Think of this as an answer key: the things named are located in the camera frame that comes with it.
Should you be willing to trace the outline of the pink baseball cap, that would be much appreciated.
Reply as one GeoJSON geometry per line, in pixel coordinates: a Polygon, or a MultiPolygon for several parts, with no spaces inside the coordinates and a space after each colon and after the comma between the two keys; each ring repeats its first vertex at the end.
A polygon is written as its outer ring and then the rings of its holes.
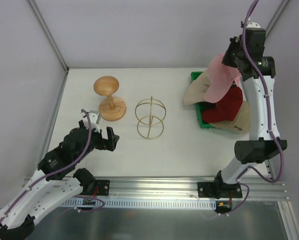
{"type": "Polygon", "coordinates": [[[238,84],[241,73],[237,68],[222,63],[224,54],[218,54],[208,65],[210,86],[207,89],[204,99],[209,103],[217,103],[228,92],[233,83],[238,84]]]}

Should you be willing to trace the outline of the red baseball cap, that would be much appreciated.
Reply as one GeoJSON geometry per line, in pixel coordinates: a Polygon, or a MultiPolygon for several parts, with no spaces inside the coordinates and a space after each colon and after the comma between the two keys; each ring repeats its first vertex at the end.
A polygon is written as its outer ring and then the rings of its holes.
{"type": "Polygon", "coordinates": [[[201,102],[201,117],[205,123],[233,121],[243,103],[243,92],[235,86],[231,87],[225,96],[216,103],[201,102]]]}

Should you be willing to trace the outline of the khaki sport baseball cap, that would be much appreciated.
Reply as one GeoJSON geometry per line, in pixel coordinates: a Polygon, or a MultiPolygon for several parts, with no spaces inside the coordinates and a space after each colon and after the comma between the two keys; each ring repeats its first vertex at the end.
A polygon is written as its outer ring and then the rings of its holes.
{"type": "Polygon", "coordinates": [[[230,130],[238,134],[248,134],[251,129],[250,104],[244,100],[233,121],[224,120],[221,122],[210,123],[210,125],[218,129],[230,130]]]}

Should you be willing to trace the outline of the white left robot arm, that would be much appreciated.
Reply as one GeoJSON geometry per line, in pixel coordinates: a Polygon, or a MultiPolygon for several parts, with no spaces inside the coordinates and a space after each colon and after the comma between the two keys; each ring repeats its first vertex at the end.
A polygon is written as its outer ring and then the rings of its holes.
{"type": "Polygon", "coordinates": [[[114,151],[120,139],[111,127],[107,138],[96,124],[83,120],[62,142],[45,154],[31,179],[10,203],[0,209],[0,239],[24,240],[51,211],[77,195],[94,199],[102,183],[76,165],[93,150],[114,151]]]}

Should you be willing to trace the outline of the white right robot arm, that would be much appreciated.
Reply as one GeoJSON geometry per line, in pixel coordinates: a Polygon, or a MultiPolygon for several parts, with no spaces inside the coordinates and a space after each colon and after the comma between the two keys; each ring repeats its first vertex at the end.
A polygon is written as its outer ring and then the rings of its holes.
{"type": "Polygon", "coordinates": [[[242,86],[250,106],[251,126],[249,139],[237,141],[234,158],[214,178],[211,197],[241,198],[240,178],[249,170],[255,171],[268,183],[276,183],[284,171],[288,142],[281,139],[276,124],[274,85],[276,68],[271,56],[264,56],[266,31],[245,27],[239,37],[230,39],[222,63],[236,67],[242,75],[242,86]],[[280,168],[275,179],[263,176],[255,167],[279,156],[280,168]]]}

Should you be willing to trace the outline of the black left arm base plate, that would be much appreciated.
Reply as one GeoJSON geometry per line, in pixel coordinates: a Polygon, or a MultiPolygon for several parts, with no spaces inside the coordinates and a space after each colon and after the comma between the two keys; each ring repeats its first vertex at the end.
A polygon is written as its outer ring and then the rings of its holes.
{"type": "Polygon", "coordinates": [[[82,195],[85,196],[108,196],[110,191],[110,180],[95,179],[87,187],[83,188],[82,195]]]}

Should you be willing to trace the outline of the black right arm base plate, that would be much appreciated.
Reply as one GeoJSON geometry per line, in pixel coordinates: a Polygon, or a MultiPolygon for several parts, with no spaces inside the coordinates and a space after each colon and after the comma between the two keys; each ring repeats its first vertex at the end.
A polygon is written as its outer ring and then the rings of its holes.
{"type": "Polygon", "coordinates": [[[241,186],[236,184],[216,183],[211,181],[198,182],[197,192],[199,198],[233,198],[241,199],[243,197],[241,186]]]}

